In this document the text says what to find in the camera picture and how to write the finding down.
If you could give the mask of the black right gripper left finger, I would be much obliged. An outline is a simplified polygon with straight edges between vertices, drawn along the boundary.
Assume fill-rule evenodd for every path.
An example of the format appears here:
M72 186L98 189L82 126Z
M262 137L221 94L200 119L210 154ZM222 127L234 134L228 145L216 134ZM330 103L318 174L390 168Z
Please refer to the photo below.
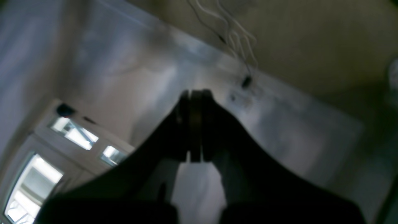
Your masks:
M166 202L167 185L155 200L138 193L163 159L185 161L188 151L189 92L183 91L170 114L121 164L95 179L46 201L36 224L177 224L178 211Z

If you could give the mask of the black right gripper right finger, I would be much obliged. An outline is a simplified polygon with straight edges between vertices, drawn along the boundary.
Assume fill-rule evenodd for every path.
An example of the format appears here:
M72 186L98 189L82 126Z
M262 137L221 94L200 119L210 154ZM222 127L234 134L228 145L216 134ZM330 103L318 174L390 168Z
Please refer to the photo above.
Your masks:
M190 123L193 159L211 162L223 179L228 205L221 224L365 223L355 203L273 159L210 90L192 92Z

